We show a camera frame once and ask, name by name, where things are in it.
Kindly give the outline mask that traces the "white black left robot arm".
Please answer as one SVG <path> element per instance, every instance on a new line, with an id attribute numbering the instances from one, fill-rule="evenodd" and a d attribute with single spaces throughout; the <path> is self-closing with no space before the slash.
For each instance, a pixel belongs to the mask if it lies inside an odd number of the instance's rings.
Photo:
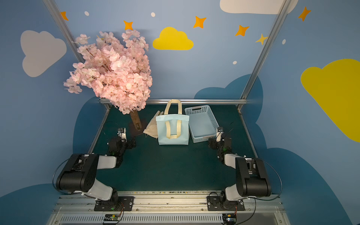
<path id="1" fill-rule="evenodd" d="M 58 178 L 52 178 L 52 184 L 61 193 L 80 193 L 99 202 L 116 204 L 119 201 L 116 190 L 98 181 L 97 171 L 120 167 L 126 150 L 136 146 L 134 138 L 116 136 L 110 140 L 106 155 L 72 154 L 64 161 L 65 166 Z"/>

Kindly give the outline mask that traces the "light blue insulated delivery bag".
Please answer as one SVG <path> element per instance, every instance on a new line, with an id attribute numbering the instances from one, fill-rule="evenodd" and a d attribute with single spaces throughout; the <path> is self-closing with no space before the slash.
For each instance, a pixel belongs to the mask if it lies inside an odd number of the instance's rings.
<path id="1" fill-rule="evenodd" d="M 177 104 L 178 112 L 169 113 L 172 104 Z M 189 116 L 182 113 L 182 103 L 177 99 L 170 100 L 164 114 L 156 117 L 159 145 L 188 145 Z"/>

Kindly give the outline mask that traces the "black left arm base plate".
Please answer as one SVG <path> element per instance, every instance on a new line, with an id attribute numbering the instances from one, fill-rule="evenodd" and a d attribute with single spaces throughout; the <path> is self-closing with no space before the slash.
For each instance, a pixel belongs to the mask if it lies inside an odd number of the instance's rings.
<path id="1" fill-rule="evenodd" d="M 108 201 L 96 200 L 95 212 L 130 212 L 134 206 L 134 196 L 119 196 Z"/>

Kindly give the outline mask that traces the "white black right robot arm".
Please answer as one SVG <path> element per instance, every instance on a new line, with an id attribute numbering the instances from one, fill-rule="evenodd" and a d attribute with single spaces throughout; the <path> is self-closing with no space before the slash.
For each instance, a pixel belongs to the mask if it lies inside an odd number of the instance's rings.
<path id="1" fill-rule="evenodd" d="M 226 187 L 223 196 L 228 201 L 246 197 L 269 197 L 272 193 L 264 162 L 259 158 L 239 156 L 232 152 L 232 139 L 217 135 L 208 140 L 210 148 L 217 150 L 217 158 L 235 170 L 235 184 Z"/>

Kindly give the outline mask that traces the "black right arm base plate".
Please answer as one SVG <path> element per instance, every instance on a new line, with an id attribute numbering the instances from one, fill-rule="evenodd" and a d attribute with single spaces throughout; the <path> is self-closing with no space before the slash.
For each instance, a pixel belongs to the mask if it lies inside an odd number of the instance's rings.
<path id="1" fill-rule="evenodd" d="M 220 196 L 207 196 L 208 211 L 245 211 L 242 201 L 228 201 Z"/>

